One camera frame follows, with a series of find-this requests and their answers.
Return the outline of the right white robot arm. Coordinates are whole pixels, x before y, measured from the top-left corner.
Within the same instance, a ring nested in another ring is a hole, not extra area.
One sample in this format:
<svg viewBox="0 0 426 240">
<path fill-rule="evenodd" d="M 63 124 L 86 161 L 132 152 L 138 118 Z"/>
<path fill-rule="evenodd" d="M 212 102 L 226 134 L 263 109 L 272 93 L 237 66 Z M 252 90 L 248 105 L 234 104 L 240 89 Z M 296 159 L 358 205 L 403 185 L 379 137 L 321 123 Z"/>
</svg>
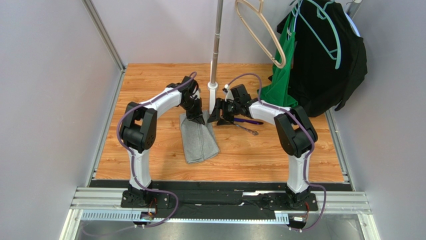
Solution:
<svg viewBox="0 0 426 240">
<path fill-rule="evenodd" d="M 281 107 L 267 103 L 258 98 L 251 98 L 245 86 L 226 87 L 231 98 L 217 98 L 208 123 L 231 125 L 235 116 L 241 115 L 253 120 L 260 120 L 275 126 L 281 147 L 288 155 L 288 180 L 286 193 L 291 205 L 300 205 L 308 197 L 309 161 L 318 140 L 304 108 Z"/>
</svg>

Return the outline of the grey cloth napkin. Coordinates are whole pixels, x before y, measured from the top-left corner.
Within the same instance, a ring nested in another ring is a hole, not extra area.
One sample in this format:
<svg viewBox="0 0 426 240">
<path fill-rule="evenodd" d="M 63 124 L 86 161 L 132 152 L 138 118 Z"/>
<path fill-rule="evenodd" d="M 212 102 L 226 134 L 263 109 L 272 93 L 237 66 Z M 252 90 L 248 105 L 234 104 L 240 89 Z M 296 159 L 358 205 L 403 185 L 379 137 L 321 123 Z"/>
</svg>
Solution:
<svg viewBox="0 0 426 240">
<path fill-rule="evenodd" d="M 201 163 L 219 154 L 220 149 L 211 123 L 204 125 L 192 122 L 182 113 L 179 116 L 179 128 L 187 164 Z"/>
</svg>

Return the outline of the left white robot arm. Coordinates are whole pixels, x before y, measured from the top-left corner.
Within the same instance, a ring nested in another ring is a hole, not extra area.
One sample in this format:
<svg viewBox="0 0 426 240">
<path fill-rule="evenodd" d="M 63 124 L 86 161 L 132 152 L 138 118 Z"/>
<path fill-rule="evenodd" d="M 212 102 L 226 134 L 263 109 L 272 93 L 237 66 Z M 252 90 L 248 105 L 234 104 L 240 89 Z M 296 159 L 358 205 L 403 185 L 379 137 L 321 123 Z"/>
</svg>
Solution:
<svg viewBox="0 0 426 240">
<path fill-rule="evenodd" d="M 158 118 L 174 107 L 182 107 L 188 121 L 201 126 L 206 124 L 196 75 L 194 71 L 181 82 L 167 85 L 151 99 L 130 102 L 117 124 L 117 139 L 129 154 L 129 194 L 145 203 L 150 202 L 156 192 L 152 188 L 149 156 L 156 140 Z"/>
</svg>

